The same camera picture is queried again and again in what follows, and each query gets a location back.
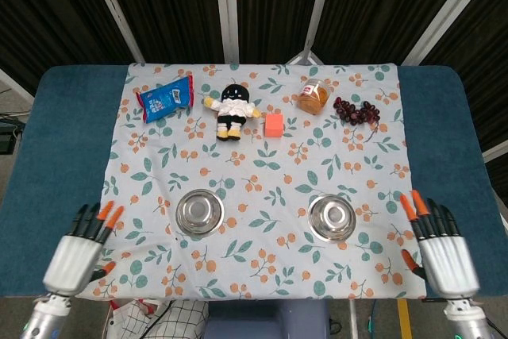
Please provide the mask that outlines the left robot hand silver orange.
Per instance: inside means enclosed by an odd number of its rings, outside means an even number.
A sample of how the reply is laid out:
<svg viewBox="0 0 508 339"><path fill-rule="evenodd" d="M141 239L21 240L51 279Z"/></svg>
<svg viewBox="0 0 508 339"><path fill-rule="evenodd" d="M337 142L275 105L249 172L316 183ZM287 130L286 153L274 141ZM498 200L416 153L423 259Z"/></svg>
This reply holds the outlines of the left robot hand silver orange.
<svg viewBox="0 0 508 339"><path fill-rule="evenodd" d="M104 206L95 203L79 208L44 274L43 284L47 292L75 296L89 283L109 275L116 262L107 260L100 268L97 262L124 209L123 206L116 207L113 201Z"/></svg>

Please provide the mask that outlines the right robot hand silver orange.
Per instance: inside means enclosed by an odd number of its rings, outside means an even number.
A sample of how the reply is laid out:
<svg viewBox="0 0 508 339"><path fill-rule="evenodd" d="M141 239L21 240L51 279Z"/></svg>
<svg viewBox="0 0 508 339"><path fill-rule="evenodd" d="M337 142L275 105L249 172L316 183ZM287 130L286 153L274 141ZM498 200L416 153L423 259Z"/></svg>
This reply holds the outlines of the right robot hand silver orange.
<svg viewBox="0 0 508 339"><path fill-rule="evenodd" d="M452 212L431 198L424 200L416 190L411 197L401 195L399 200L417 240L421 264L403 249L406 266L444 299L473 297L480 289L479 279Z"/></svg>

